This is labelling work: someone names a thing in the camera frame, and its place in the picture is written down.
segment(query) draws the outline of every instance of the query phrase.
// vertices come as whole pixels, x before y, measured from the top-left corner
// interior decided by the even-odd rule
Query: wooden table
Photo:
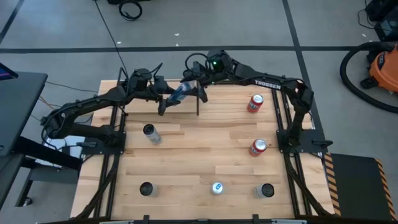
[[[99,93],[115,84],[102,81]],[[178,82],[169,85],[176,87]],[[249,219],[252,214],[259,218],[294,217],[284,159],[277,148],[271,91],[259,86],[217,85],[206,92],[209,101],[200,103],[199,116],[196,98],[191,96],[181,105],[168,108],[164,116],[157,114],[153,102],[133,100],[126,107],[126,150],[119,163],[113,220],[142,220],[143,215],[150,215],[152,220]],[[264,104],[260,112],[247,113],[247,103],[256,93],[264,97]],[[92,125],[109,124],[110,116],[111,108],[96,111]],[[162,136],[161,145],[152,145],[142,133],[147,123],[153,124]],[[312,127],[309,116],[303,126]],[[265,139],[268,148],[261,156],[251,157],[248,149],[256,138]],[[326,210],[334,213],[321,160],[309,154],[300,156],[307,187]],[[93,156],[83,164],[71,217],[79,214],[96,192],[102,160],[103,156]],[[214,181],[223,183],[222,195],[210,194]],[[139,186],[143,182],[158,185],[160,195],[142,196]],[[254,198],[253,188],[263,183],[272,184],[275,195]],[[296,191],[304,214],[297,186]]]

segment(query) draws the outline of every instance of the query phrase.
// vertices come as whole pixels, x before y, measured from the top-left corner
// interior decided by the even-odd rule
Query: yellow black striped tape
[[[330,198],[333,204],[333,208],[335,209],[335,214],[341,216],[340,204],[338,203],[335,170],[333,167],[333,160],[331,159],[331,154],[329,152],[325,154],[325,169],[326,169],[326,176],[328,178]]]
[[[381,164],[381,160],[380,159],[374,159],[374,160],[376,160],[377,165],[379,166],[381,182],[383,184],[383,188],[384,188],[384,191],[386,193],[388,206],[390,207],[391,219],[393,221],[397,221],[397,215],[394,212],[394,206],[392,205],[391,194],[390,194],[390,191],[388,190],[387,179],[386,179],[386,175],[384,173],[383,165]]]

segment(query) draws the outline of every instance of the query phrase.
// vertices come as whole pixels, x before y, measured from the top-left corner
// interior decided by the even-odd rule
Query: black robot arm
[[[61,108],[53,110],[47,117],[42,118],[41,125],[46,130],[48,137],[52,139],[75,135],[97,138],[107,146],[114,146],[118,143],[118,132],[114,131],[113,127],[110,125],[92,127],[78,124],[75,123],[76,118],[105,107],[128,105],[135,98],[159,102],[159,114],[163,114],[166,107],[180,103],[179,101],[170,103],[163,99],[163,94],[171,94],[175,91],[168,86],[164,77],[154,75],[153,84],[150,82],[151,78],[152,74],[147,69],[135,70],[130,78],[103,95],[81,101],[76,100],[74,103],[67,103]]]
[[[209,51],[206,63],[213,68],[194,62],[193,68],[184,72],[184,78],[181,82],[191,80],[198,82],[197,88],[184,94],[199,96],[205,103],[208,100],[205,88],[208,85],[217,84],[224,80],[229,80],[235,85],[258,85],[284,92],[289,97],[295,110],[295,115],[292,124],[287,129],[285,140],[292,147],[300,145],[302,122],[305,114],[310,111],[313,101],[313,91],[306,86],[303,80],[257,72],[253,68],[232,59],[223,50]]]

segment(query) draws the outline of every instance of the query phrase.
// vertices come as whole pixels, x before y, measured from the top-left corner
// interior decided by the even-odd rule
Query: can lid
[[[155,129],[155,127],[153,124],[147,124],[144,126],[143,131],[144,131],[144,134],[152,134],[154,132],[154,129]]]
[[[214,193],[220,194],[223,191],[223,184],[220,182],[215,182],[211,188]]]
[[[261,187],[261,193],[266,196],[266,197],[272,197],[274,196],[274,186],[272,184],[264,184]]]
[[[257,139],[255,145],[256,148],[260,151],[264,151],[267,149],[267,143],[265,142],[265,140]]]
[[[139,187],[139,191],[143,196],[148,196],[152,193],[152,191],[154,190],[154,187],[152,186],[151,183],[149,182],[144,182],[143,184],[141,184],[141,186]]]
[[[264,99],[260,94],[256,94],[253,96],[253,101],[256,103],[262,103]]]

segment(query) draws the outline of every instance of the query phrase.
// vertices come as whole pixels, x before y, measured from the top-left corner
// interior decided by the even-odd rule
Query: black hose
[[[127,3],[134,4],[139,9],[139,14],[137,16],[131,16],[128,12],[123,10],[123,6]],[[124,0],[119,4],[119,13],[123,17],[123,19],[127,21],[135,21],[136,19],[140,18],[142,15],[142,7],[141,5],[135,0]]]
[[[391,51],[392,46],[388,45],[387,43],[383,42],[368,42],[361,44],[357,46],[355,49],[352,51],[348,52],[348,54],[344,57],[343,61],[341,62],[340,65],[340,77],[341,80],[343,81],[344,85],[347,86],[347,88],[353,92],[356,96],[361,98],[362,100],[370,103],[371,105],[380,108],[382,110],[391,112],[391,113],[398,113],[398,107],[391,106],[388,104],[385,104],[381,101],[376,100],[373,97],[370,97],[369,95],[363,93],[360,89],[358,89],[356,86],[354,86],[351,81],[347,77],[347,64],[349,60],[351,59],[352,56],[354,56],[356,53],[358,53],[361,50],[388,50]]]

